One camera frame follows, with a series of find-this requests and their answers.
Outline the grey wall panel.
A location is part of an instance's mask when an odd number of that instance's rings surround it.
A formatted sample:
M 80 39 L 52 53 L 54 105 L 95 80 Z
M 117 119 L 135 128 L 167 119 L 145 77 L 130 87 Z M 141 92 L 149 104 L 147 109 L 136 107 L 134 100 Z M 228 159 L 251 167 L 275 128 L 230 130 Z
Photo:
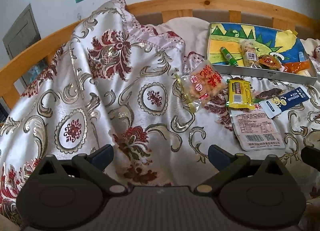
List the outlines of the grey wall panel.
M 3 44 L 10 59 L 41 39 L 31 4 L 22 11 L 3 37 Z

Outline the grey metal tray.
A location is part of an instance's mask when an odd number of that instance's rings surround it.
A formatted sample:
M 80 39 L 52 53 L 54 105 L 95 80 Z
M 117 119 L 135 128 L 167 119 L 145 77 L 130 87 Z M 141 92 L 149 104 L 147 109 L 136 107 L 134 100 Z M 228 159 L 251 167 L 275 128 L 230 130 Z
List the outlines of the grey metal tray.
M 304 60 L 306 61 L 310 58 L 305 50 L 304 52 Z M 296 74 L 283 72 L 285 63 L 281 63 L 281 68 L 279 70 L 270 70 L 265 69 L 259 66 L 257 62 L 256 68 L 250 68 L 243 66 L 231 66 L 230 64 L 213 64 L 213 66 L 222 74 L 233 74 L 233 75 L 241 75 L 241 76 L 249 76 L 249 77 L 258 77 L 258 78 L 268 78 L 270 80 L 280 80 L 287 81 L 293 83 L 300 84 L 315 84 L 317 81 L 317 72 L 312 62 L 310 61 L 310 68 L 308 70 L 300 71 Z

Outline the dark dried meat packet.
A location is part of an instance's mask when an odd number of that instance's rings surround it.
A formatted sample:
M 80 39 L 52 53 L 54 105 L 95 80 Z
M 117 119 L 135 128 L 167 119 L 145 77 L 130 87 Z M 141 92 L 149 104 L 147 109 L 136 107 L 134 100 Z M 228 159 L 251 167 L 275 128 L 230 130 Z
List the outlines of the dark dried meat packet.
M 280 88 L 272 88 L 270 90 L 262 91 L 261 93 L 255 96 L 256 100 L 267 100 L 272 97 L 277 97 L 282 94 L 284 91 Z

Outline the clear rice cracker bag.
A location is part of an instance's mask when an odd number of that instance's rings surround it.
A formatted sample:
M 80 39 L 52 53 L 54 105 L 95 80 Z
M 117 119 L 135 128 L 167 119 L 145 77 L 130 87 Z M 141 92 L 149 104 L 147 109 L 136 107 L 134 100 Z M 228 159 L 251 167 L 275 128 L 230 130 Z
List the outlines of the clear rice cracker bag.
M 204 60 L 188 75 L 176 74 L 175 77 L 182 88 L 183 103 L 191 113 L 203 108 L 227 88 L 225 80 L 208 60 Z

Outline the white pillow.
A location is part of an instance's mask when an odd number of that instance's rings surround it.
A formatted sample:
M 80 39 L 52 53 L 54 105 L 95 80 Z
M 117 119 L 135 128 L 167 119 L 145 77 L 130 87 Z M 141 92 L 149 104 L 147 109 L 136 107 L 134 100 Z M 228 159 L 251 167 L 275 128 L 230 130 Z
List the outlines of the white pillow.
M 201 63 L 207 55 L 210 23 L 196 17 L 180 17 L 155 26 L 157 32 L 172 31 L 185 41 L 184 58 L 190 64 Z

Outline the yellow snack bar packet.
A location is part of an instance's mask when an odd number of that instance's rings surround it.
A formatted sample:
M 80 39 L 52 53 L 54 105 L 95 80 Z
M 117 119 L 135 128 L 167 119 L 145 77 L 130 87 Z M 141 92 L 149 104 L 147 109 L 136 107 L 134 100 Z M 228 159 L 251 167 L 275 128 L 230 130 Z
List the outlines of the yellow snack bar packet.
M 232 109 L 254 110 L 255 106 L 251 94 L 251 84 L 249 81 L 231 79 L 227 80 L 228 101 L 226 106 Z

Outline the mixed nuts clear bag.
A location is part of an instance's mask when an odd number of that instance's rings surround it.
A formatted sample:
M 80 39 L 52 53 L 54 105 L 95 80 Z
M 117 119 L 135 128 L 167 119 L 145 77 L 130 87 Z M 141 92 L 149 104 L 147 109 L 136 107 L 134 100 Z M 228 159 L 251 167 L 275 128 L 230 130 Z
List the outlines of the mixed nuts clear bag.
M 242 53 L 242 58 L 244 60 L 244 66 L 250 68 L 257 67 L 257 53 L 254 46 L 254 41 L 252 40 L 242 40 L 240 41 L 240 50 Z

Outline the brown orange snack packet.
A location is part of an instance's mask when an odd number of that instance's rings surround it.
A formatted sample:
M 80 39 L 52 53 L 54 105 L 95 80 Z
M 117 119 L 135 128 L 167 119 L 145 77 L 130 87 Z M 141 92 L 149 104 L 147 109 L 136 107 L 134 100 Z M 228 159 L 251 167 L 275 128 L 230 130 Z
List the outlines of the brown orange snack packet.
M 272 55 L 261 55 L 258 58 L 259 66 L 270 70 L 279 70 L 281 63 Z

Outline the white kelp snack pouch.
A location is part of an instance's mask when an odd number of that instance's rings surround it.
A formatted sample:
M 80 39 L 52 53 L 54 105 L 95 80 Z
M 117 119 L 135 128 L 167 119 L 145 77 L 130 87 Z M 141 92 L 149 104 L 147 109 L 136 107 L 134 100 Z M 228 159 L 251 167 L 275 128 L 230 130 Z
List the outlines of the white kelp snack pouch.
M 259 104 L 255 109 L 229 109 L 235 135 L 243 150 L 284 149 L 285 145 L 274 121 Z

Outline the green sausage stick packet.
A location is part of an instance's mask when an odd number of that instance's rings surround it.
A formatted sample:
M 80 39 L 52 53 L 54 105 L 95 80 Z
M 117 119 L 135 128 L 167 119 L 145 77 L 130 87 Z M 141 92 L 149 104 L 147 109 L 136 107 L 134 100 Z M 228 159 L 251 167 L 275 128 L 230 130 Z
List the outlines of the green sausage stick packet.
M 220 52 L 223 54 L 223 57 L 228 62 L 228 64 L 230 64 L 231 66 L 238 66 L 237 60 L 232 56 L 232 54 L 225 47 L 221 47 Z

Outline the wooden bed frame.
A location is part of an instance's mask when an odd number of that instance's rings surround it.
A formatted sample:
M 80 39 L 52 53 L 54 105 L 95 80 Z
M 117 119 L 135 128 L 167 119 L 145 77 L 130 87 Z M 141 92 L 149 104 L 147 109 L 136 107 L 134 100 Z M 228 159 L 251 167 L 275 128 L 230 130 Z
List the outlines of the wooden bed frame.
M 194 10 L 224 10 L 229 13 L 229 21 L 240 23 L 242 14 L 270 17 L 272 27 L 280 30 L 295 30 L 302 27 L 319 37 L 319 20 L 273 4 L 254 0 L 149 0 L 129 4 L 127 10 L 135 16 L 161 13 L 163 22 L 176 17 L 192 17 Z M 33 65 L 45 59 L 51 62 L 57 49 L 69 41 L 79 22 L 39 40 L 1 68 L 1 98 L 9 108 L 13 108 L 20 98 L 14 83 Z

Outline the orange spicy tofu packet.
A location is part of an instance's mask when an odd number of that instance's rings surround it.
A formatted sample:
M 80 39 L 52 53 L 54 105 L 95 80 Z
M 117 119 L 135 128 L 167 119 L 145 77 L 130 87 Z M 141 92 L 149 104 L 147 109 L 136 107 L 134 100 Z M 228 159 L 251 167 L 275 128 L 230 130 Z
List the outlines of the orange spicy tofu packet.
M 298 73 L 300 71 L 308 70 L 310 68 L 310 61 L 306 60 L 306 61 L 303 61 L 303 62 L 285 63 L 283 65 L 283 67 L 284 67 L 283 72 L 296 74 L 296 73 Z

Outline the floral satin bed cover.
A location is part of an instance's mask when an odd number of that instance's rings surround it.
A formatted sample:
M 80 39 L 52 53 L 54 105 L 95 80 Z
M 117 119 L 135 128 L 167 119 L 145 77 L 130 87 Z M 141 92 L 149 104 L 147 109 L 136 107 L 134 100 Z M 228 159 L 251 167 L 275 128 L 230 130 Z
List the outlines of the floral satin bed cover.
M 272 118 L 284 149 L 247 152 L 226 106 L 228 84 L 191 113 L 175 77 L 199 65 L 184 58 L 185 41 L 140 24 L 126 7 L 125 0 L 111 0 L 80 22 L 2 124 L 1 230 L 319 230 L 319 165 L 301 158 L 304 147 L 319 149 L 319 40 L 301 40 L 317 72 L 313 85 L 222 74 L 213 66 L 226 83 L 249 81 L 254 106 L 262 101 L 255 96 L 272 88 L 285 94 L 301 87 L 310 96 Z M 16 200 L 45 156 L 70 160 L 105 145 L 113 147 L 114 158 L 104 173 L 127 195 L 111 198 L 78 228 L 25 227 Z M 194 194 L 219 172 L 208 159 L 211 145 L 252 160 L 276 155 L 305 196 L 299 223 L 249 228 L 227 217 L 212 198 Z

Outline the blue white stick packet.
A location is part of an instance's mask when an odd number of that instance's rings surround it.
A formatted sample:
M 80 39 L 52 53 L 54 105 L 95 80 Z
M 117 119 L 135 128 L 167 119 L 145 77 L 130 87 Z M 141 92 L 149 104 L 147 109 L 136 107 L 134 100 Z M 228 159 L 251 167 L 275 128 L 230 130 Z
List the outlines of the blue white stick packet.
M 298 87 L 285 94 L 269 98 L 259 102 L 269 119 L 280 115 L 282 112 L 310 99 L 304 88 Z

